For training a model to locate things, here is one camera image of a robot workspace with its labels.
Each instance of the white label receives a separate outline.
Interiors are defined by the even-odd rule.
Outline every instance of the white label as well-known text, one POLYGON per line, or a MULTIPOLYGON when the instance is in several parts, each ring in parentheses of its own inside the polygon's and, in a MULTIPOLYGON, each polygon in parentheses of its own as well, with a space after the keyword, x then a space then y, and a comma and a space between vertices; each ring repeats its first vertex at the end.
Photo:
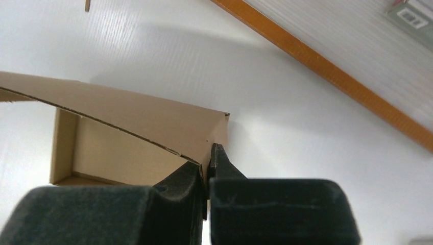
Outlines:
POLYGON ((419 16, 418 14, 414 13, 408 8, 404 8, 400 10, 397 15, 402 18, 406 23, 413 26, 415 29, 419 29, 421 27, 424 27, 428 24, 428 21, 419 16))

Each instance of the white surface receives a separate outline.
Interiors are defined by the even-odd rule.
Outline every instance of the white surface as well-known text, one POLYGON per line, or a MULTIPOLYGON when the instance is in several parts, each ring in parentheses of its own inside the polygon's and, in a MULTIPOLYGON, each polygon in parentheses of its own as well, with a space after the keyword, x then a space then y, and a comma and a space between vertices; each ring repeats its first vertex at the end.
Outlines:
POLYGON ((246 0, 433 130, 433 52, 386 19, 394 1, 246 0))
MULTIPOLYGON (((348 3, 339 2, 341 8, 348 3)), ((311 30, 310 23, 305 26, 311 30)), ((349 21, 346 29, 358 26, 349 21)), ((389 27, 395 43, 421 49, 389 27)), ((339 48, 347 56, 334 60, 345 68, 352 60, 371 62, 379 70, 369 71, 377 81, 390 79, 381 62, 394 57, 376 55, 387 52, 382 42, 357 46, 365 54, 354 57, 351 43, 341 46, 335 32, 326 36, 329 28, 323 28, 320 37, 340 46, 317 45, 321 53, 339 48)), ((231 112, 228 154, 245 175, 337 181, 364 244, 400 245, 431 235, 432 155, 207 0, 92 0, 87 14, 84 1, 3 0, 0 30, 0 70, 231 112)), ((311 34, 304 39, 314 42, 311 34)), ((431 61, 430 55, 419 59, 431 61)), ((430 68, 409 67, 407 72, 430 68)), ((1 224, 30 188, 47 184, 53 120, 49 106, 0 104, 1 224)), ((207 225, 203 244, 209 244, 207 225)))

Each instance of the brown cardboard box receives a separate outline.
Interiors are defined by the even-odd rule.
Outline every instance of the brown cardboard box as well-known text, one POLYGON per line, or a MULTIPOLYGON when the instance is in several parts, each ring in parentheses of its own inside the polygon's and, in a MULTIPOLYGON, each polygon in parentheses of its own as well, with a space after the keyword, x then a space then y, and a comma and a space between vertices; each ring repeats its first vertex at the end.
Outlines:
POLYGON ((0 102, 57 107, 50 183, 154 185, 227 142, 228 113, 77 81, 0 72, 0 102))

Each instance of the white floor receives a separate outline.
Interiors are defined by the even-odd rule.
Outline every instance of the white floor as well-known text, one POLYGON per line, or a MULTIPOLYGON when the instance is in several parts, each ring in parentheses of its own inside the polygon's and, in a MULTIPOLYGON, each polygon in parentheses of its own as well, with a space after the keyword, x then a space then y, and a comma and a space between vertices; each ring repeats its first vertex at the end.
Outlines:
MULTIPOLYGON (((433 155, 208 0, 3 0, 0 70, 231 112, 228 154, 248 177, 337 181, 363 244, 433 235, 433 155)), ((0 224, 47 184, 53 121, 0 104, 0 224)))

